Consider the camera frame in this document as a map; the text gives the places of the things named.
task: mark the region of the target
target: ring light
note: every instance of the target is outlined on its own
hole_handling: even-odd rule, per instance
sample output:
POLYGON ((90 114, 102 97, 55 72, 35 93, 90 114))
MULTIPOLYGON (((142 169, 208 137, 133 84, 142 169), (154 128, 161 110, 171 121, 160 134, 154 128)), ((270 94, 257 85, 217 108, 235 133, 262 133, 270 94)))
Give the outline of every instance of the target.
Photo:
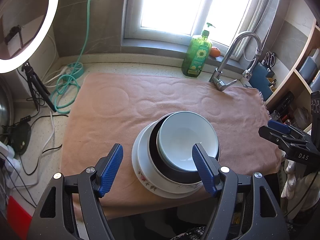
POLYGON ((54 15, 56 13, 58 6, 58 0, 49 0, 47 14, 44 17, 42 26, 39 29, 39 32, 35 38, 30 42, 28 47, 25 48, 23 52, 16 55, 11 59, 0 59, 0 73, 7 73, 12 71, 22 64, 24 64, 40 46, 41 42, 45 38, 49 28, 53 22, 54 15))

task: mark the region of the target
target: faucet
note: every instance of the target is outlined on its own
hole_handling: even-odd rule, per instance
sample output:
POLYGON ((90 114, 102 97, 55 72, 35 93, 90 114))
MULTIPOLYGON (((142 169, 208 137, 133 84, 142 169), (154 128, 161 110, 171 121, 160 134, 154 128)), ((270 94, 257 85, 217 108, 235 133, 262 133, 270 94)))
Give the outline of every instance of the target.
POLYGON ((227 87, 233 85, 234 83, 237 82, 237 80, 233 80, 232 82, 226 84, 225 82, 223 82, 220 79, 220 76, 222 74, 222 70, 225 68, 227 61, 229 60, 229 58, 231 57, 233 51, 235 50, 237 44, 245 37, 254 37, 257 41, 257 48, 256 48, 256 56, 254 58, 254 62, 252 63, 251 67, 249 69, 246 69, 243 73, 242 76, 249 81, 249 79, 252 77, 252 70, 254 68, 254 66, 256 65, 259 56, 262 53, 262 44, 260 41, 260 38, 257 36, 257 34, 253 33, 253 32, 241 32, 239 33, 239 35, 233 40, 232 44, 230 45, 228 51, 226 52, 223 60, 221 61, 221 65, 215 69, 215 71, 213 72, 209 82, 213 83, 217 89, 219 91, 223 91, 225 90, 227 87))

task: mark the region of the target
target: silver screw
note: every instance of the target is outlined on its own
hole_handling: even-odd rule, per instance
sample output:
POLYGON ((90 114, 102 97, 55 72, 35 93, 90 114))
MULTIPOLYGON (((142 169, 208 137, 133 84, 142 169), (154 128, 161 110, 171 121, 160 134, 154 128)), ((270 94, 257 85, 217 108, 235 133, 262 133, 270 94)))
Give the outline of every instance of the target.
POLYGON ((255 172, 254 173, 254 176, 258 179, 261 179, 262 178, 262 174, 260 172, 255 172))
POLYGON ((60 173, 60 172, 57 172, 56 174, 54 174, 53 178, 54 178, 54 179, 59 179, 59 178, 61 178, 61 173, 60 173))
POLYGON ((223 172, 223 173, 228 173, 230 171, 230 169, 226 166, 223 166, 220 168, 220 170, 223 172))
POLYGON ((94 167, 89 167, 85 170, 86 173, 93 173, 95 171, 94 167))

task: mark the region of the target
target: white cloth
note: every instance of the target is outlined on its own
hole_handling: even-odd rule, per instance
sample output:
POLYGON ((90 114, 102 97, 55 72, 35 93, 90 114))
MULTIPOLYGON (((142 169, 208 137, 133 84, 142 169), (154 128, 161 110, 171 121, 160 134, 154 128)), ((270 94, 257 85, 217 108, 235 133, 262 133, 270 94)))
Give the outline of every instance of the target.
MULTIPOLYGON (((288 166, 285 169, 285 173, 288 174, 287 181, 284 185, 281 197, 288 199, 287 210, 291 210, 302 198, 312 182, 315 173, 311 173, 305 177, 296 177, 296 163, 288 160, 288 166)), ((303 201, 292 211, 289 215, 289 219, 293 219, 297 213, 305 211, 314 206, 320 198, 320 175, 316 177, 313 182, 308 194, 305 196, 303 201)))

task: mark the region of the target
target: stack of dishes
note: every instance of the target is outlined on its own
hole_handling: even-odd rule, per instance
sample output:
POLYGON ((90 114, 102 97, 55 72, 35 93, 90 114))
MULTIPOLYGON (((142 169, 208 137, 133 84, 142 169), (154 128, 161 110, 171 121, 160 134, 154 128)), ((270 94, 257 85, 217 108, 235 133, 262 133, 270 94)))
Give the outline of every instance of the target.
POLYGON ((212 125, 193 112, 175 112, 149 124, 132 148, 132 166, 139 181, 156 195, 183 198, 195 193, 201 178, 192 159, 192 147, 201 143, 219 160, 219 142, 212 125))

